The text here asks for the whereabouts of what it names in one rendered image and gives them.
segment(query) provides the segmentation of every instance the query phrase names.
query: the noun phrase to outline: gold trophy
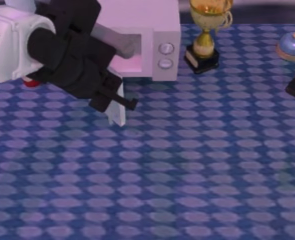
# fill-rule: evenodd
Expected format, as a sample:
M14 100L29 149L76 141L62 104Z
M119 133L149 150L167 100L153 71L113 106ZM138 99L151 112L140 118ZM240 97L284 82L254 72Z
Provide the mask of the gold trophy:
M195 74L201 74L219 66L219 52L215 49L210 31L218 32L233 22L230 9L233 0L190 0L192 18L202 28L194 43L187 46L185 61Z

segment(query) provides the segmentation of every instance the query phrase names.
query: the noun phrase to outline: microwave knob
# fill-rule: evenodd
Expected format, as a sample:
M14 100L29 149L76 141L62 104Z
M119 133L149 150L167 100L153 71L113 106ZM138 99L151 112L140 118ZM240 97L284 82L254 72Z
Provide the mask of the microwave knob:
M159 51L161 54L168 55L174 52L174 45L171 43L164 43L159 46Z
M173 67L173 61L171 59L165 58L158 62L158 66L161 69L170 69L171 67Z

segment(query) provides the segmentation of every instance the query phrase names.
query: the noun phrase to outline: checkered pattern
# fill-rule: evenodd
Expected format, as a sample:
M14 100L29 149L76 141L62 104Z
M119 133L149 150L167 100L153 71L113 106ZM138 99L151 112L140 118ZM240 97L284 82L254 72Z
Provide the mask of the checkered pattern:
M140 103L123 128L51 85L0 84L0 240L295 239L288 31L235 25L220 68L126 80Z

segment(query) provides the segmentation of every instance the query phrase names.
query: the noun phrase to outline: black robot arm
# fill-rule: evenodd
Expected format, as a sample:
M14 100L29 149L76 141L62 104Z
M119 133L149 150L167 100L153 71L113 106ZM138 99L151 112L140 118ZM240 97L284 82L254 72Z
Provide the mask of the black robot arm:
M100 5L89 1L95 4L85 12L80 7L88 8L83 5L87 0L64 0L62 8L58 7L61 0L42 5L38 14L50 17L57 33L38 28L30 35L27 50L44 67L28 77L52 83L76 98L90 99L89 105L100 112L105 112L111 101L134 110L138 101L119 96L117 91L123 81L107 70L116 49L90 36Z

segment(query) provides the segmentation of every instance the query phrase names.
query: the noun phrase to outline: table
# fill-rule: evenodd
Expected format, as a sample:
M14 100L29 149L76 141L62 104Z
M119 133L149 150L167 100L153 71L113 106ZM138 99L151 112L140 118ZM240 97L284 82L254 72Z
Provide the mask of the table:
M234 25L219 69L125 81L140 103L123 128L51 85L0 84L0 240L295 239L288 31Z

